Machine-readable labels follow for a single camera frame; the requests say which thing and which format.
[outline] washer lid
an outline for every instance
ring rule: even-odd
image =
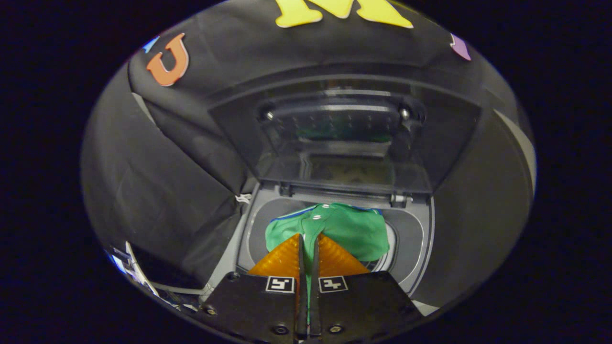
[[[351,82],[270,88],[210,114],[260,181],[432,194],[470,139],[480,108],[420,86],[380,80],[361,81],[368,89],[343,86]]]

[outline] orange letter u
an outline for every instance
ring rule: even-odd
[[[185,36],[184,33],[179,34],[166,45],[166,49],[170,50],[176,61],[172,70],[168,71],[163,65],[163,53],[158,53],[153,56],[147,65],[147,69],[153,74],[155,81],[162,86],[172,86],[187,70],[187,66],[189,65],[189,54],[187,54],[187,49],[185,49],[185,45],[183,44],[183,36]]]

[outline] orange gripper pad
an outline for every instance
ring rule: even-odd
[[[251,275],[293,277],[299,283],[299,238],[297,233],[283,241],[249,270]]]
[[[319,234],[319,277],[350,276],[369,272],[342,246],[322,233]]]

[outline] green shirt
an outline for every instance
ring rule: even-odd
[[[266,248],[272,251],[300,233],[304,237],[304,268],[310,303],[310,273],[319,233],[342,246],[359,261],[374,261],[389,251],[385,221],[379,210],[342,203],[317,204],[270,221]]]

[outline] yellow letter m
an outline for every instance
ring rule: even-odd
[[[338,18],[348,18],[354,0],[309,0]],[[363,19],[412,29],[412,23],[402,17],[387,0],[357,0],[357,14]],[[311,10],[304,0],[276,0],[282,15],[276,19],[281,28],[309,24],[323,19],[323,14]]]

